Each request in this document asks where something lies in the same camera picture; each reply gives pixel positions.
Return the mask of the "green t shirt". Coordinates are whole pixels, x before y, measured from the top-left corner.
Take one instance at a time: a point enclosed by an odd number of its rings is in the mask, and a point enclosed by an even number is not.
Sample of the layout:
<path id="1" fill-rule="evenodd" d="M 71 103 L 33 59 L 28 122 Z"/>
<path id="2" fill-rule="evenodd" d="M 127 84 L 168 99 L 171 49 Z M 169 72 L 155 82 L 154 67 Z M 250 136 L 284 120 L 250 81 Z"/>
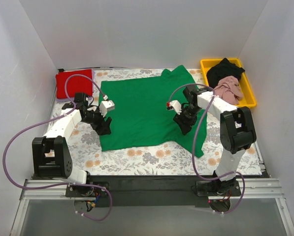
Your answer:
<path id="1" fill-rule="evenodd" d="M 172 95 L 180 103 L 186 102 L 179 86 L 193 83 L 187 69 L 180 65 L 172 71 L 165 69 L 157 77 L 103 81 L 101 90 L 115 104 L 108 112 L 112 122 L 110 135 L 100 136 L 102 151 L 132 147 L 157 146 L 174 141 L 187 151 L 192 151 L 196 127 L 183 135 L 173 121 L 174 111 L 166 108 Z"/>

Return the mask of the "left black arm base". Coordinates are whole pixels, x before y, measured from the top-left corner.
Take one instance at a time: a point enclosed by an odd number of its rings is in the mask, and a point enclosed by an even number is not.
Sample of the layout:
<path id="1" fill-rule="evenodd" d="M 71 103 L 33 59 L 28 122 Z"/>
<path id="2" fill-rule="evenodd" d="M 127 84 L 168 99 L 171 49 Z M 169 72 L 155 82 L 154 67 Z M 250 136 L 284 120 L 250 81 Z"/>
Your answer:
<path id="1" fill-rule="evenodd" d="M 106 192 L 106 189 L 109 190 L 109 182 L 90 181 L 89 184 L 101 186 L 101 188 L 92 186 L 68 186 L 65 196 L 74 199 L 74 205 L 86 213 L 91 212 L 95 208 L 110 207 L 109 196 Z"/>

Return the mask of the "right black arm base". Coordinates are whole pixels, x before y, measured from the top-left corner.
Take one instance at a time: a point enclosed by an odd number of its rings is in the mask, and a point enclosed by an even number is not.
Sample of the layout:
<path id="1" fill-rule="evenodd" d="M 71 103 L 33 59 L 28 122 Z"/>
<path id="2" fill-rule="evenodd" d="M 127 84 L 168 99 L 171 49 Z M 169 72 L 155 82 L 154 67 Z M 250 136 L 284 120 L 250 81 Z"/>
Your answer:
<path id="1" fill-rule="evenodd" d="M 232 212 L 241 203 L 245 193 L 239 186 L 236 177 L 230 180 L 196 181 L 191 190 L 197 197 L 206 197 L 212 212 L 224 215 Z M 231 207 L 231 197 L 239 197 L 236 205 Z"/>

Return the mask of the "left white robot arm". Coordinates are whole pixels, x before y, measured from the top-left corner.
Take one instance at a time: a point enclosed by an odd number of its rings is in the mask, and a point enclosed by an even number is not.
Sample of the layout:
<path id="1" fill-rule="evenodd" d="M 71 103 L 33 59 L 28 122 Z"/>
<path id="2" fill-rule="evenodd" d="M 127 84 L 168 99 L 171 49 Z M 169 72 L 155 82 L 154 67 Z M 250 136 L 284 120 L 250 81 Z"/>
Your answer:
<path id="1" fill-rule="evenodd" d="M 67 141 L 80 122 L 89 124 L 99 136 L 110 135 L 112 118 L 107 113 L 115 109 L 114 102 L 105 95 L 91 110 L 88 98 L 85 93 L 76 93 L 73 102 L 63 105 L 61 118 L 43 137 L 32 142 L 34 174 L 77 183 L 77 191 L 84 197 L 93 193 L 94 185 L 87 180 L 86 171 L 73 166 Z"/>

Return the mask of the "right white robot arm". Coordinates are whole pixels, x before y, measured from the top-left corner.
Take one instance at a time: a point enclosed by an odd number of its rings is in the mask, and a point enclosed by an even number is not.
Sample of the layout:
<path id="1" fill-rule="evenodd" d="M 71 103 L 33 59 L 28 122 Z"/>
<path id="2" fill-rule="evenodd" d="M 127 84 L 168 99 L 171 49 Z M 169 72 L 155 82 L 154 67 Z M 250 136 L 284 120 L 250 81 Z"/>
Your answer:
<path id="1" fill-rule="evenodd" d="M 216 95 L 213 88 L 203 84 L 185 84 L 180 88 L 187 103 L 180 104 L 171 96 L 166 107 L 176 113 L 173 120 L 183 135 L 188 134 L 194 125 L 201 126 L 203 118 L 197 117 L 200 111 L 204 111 L 204 116 L 212 114 L 220 122 L 223 152 L 210 181 L 213 181 L 212 190 L 215 194 L 226 194 L 230 189 L 229 183 L 238 174 L 237 167 L 243 154 L 257 139 L 251 110 L 227 103 Z"/>

